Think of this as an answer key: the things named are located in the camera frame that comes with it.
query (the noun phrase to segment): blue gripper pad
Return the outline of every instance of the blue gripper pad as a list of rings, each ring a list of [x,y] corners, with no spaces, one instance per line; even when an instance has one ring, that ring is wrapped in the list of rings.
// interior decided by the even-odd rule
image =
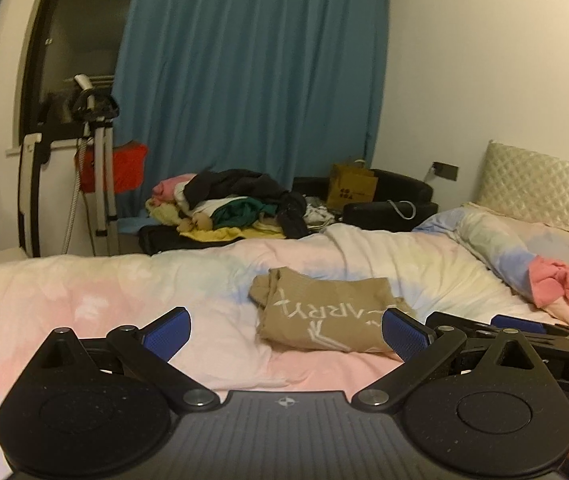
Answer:
[[[142,345],[168,362],[189,341],[191,316],[184,307],[176,307],[141,332]]]
[[[435,332],[397,308],[382,316],[382,336],[402,361],[408,361],[433,341]]]
[[[536,321],[529,321],[527,319],[520,319],[519,317],[503,316],[498,314],[491,320],[491,324],[497,328],[516,328],[522,332],[529,332],[532,334],[546,334],[547,329],[544,328],[542,323]]]

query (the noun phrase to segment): folded brown t-shirt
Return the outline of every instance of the folded brown t-shirt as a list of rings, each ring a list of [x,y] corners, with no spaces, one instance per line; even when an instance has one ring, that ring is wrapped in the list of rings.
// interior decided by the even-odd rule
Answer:
[[[281,267],[257,276],[249,296],[261,308],[260,336],[300,349],[388,352],[384,312],[397,307],[411,315],[386,278],[315,280]]]

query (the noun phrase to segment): black armchair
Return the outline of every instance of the black armchair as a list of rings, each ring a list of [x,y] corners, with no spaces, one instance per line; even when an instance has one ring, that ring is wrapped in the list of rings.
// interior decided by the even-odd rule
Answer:
[[[342,221],[367,230],[385,230],[391,232],[411,231],[424,220],[438,212],[438,205],[431,202],[433,188],[421,180],[410,176],[391,173],[391,171],[373,170],[378,177],[373,202],[352,203],[344,206]],[[328,178],[296,177],[293,190],[308,196],[317,196],[326,200],[328,196]],[[407,218],[413,215],[410,204],[399,203],[403,200],[415,205],[415,217],[406,220],[400,216],[394,206]]]

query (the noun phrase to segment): blue textured pad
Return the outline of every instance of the blue textured pad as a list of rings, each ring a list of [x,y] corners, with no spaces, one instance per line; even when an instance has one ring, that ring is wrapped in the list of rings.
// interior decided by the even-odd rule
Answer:
[[[527,319],[520,319],[519,317],[502,316],[501,314],[495,316],[491,320],[491,324],[497,328],[516,328],[522,332],[529,332],[532,334],[547,333],[547,329],[544,328],[542,323],[529,321]]]
[[[402,361],[408,361],[429,346],[429,336],[387,310],[382,316],[382,336]]]
[[[189,341],[190,335],[191,316],[183,310],[146,334],[142,345],[168,362]]]

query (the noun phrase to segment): pink towel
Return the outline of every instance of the pink towel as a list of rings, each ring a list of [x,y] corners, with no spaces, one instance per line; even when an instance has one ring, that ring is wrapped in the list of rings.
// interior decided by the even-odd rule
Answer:
[[[536,256],[529,264],[533,303],[547,306],[564,296],[569,303],[569,266],[559,260]]]
[[[194,176],[196,176],[195,173],[184,173],[183,175],[163,180],[151,190],[152,205],[160,205],[162,202],[174,202],[176,199],[173,197],[173,190],[176,188],[176,185],[182,182],[189,182]]]

